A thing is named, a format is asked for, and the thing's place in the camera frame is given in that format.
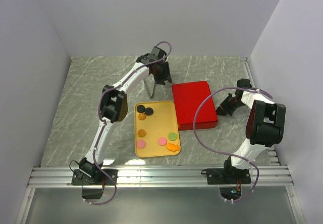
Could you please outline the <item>steel tongs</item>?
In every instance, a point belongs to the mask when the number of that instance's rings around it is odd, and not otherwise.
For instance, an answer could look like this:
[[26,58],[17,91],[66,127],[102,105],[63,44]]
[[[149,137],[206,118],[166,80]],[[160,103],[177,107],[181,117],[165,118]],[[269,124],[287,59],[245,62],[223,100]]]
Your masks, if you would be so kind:
[[154,97],[155,86],[156,86],[154,78],[144,79],[143,83],[144,83],[144,87],[146,89],[148,98],[152,99]]

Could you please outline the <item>red box lid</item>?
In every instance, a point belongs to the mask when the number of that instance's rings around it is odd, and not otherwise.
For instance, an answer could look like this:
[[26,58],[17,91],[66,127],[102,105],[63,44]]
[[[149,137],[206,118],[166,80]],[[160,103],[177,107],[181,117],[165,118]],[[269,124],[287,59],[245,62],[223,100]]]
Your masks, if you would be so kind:
[[[172,85],[177,123],[193,122],[201,103],[211,94],[207,81],[196,81]],[[215,105],[209,99],[198,113],[196,122],[218,122]]]

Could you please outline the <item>red cookie box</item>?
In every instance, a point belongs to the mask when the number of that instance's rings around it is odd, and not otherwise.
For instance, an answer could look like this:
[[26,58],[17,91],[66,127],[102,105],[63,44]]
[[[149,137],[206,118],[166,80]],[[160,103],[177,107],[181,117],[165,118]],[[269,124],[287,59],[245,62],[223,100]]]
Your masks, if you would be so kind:
[[[200,129],[211,129],[211,128],[215,128],[217,126],[217,124],[218,124],[217,121],[212,121],[212,122],[196,122],[195,128],[197,130],[200,130]],[[178,123],[178,129],[179,129],[179,131],[194,130],[193,122],[190,122],[190,123]]]

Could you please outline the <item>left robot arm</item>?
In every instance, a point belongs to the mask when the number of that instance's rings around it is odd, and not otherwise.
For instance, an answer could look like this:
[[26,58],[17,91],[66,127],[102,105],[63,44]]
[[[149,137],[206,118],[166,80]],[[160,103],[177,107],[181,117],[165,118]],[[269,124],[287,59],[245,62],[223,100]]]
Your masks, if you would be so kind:
[[137,58],[131,70],[121,80],[103,88],[97,110],[99,127],[90,149],[78,163],[78,171],[89,184],[97,184],[105,175],[101,169],[104,152],[114,129],[128,113],[128,94],[149,75],[154,76],[155,84],[172,82],[167,57],[165,52],[144,54]]

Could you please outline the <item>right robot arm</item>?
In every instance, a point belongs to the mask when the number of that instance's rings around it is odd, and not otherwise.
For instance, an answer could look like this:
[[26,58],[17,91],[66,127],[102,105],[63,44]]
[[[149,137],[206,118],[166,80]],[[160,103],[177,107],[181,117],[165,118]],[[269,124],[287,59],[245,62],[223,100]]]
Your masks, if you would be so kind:
[[229,93],[217,108],[220,116],[232,116],[237,108],[243,106],[250,109],[246,139],[234,156],[229,156],[224,163],[222,177],[227,183],[234,183],[239,177],[245,176],[249,160],[255,160],[264,150],[279,144],[285,127],[285,105],[274,103],[260,92],[248,92],[252,89],[249,79],[238,80],[237,87],[235,94]]

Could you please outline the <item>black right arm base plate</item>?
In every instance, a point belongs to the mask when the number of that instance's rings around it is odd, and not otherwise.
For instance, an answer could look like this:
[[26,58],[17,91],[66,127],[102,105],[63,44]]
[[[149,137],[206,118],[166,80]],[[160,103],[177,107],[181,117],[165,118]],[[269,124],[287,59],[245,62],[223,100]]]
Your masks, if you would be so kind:
[[251,184],[249,170],[226,171],[224,169],[204,169],[208,185]]

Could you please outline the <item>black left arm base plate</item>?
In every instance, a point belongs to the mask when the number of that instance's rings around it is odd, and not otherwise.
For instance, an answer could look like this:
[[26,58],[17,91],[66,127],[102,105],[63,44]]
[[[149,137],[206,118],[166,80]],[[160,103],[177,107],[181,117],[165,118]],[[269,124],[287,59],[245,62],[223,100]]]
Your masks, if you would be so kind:
[[71,185],[72,186],[89,186],[89,185],[107,185],[112,186],[117,183],[118,171],[116,169],[107,169],[104,170],[109,177],[107,177],[102,172],[98,173],[98,178],[94,179],[89,174],[86,174],[79,169],[74,171],[72,176]]

